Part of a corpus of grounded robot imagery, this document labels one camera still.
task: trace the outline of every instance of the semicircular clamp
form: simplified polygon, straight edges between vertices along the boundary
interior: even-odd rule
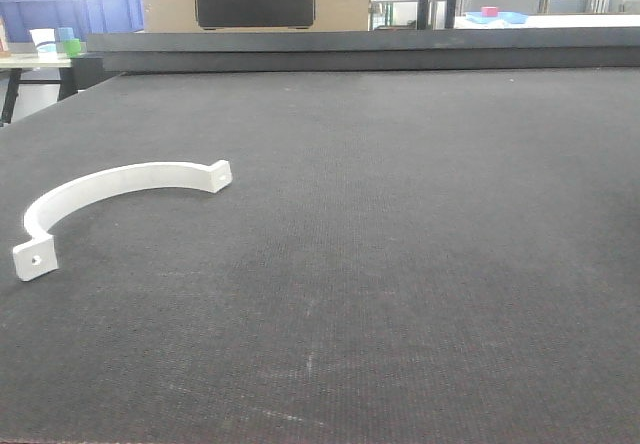
[[[31,240],[13,248],[16,274],[30,281],[58,269],[49,229],[78,209],[109,197],[163,187],[199,189],[216,193],[231,184],[228,161],[211,166],[191,162],[148,162],[116,167],[67,182],[36,199],[24,214]]]

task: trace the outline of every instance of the blue tray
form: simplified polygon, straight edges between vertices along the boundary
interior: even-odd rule
[[[489,24],[498,19],[509,24],[524,24],[527,22],[527,17],[529,16],[519,12],[499,12],[497,17],[484,17],[481,12],[467,12],[467,19],[476,24]]]

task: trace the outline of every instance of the black felt surface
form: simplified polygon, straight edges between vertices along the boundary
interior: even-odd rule
[[[640,73],[123,77],[0,130],[0,440],[640,441]],[[48,189],[231,162],[52,229]]]

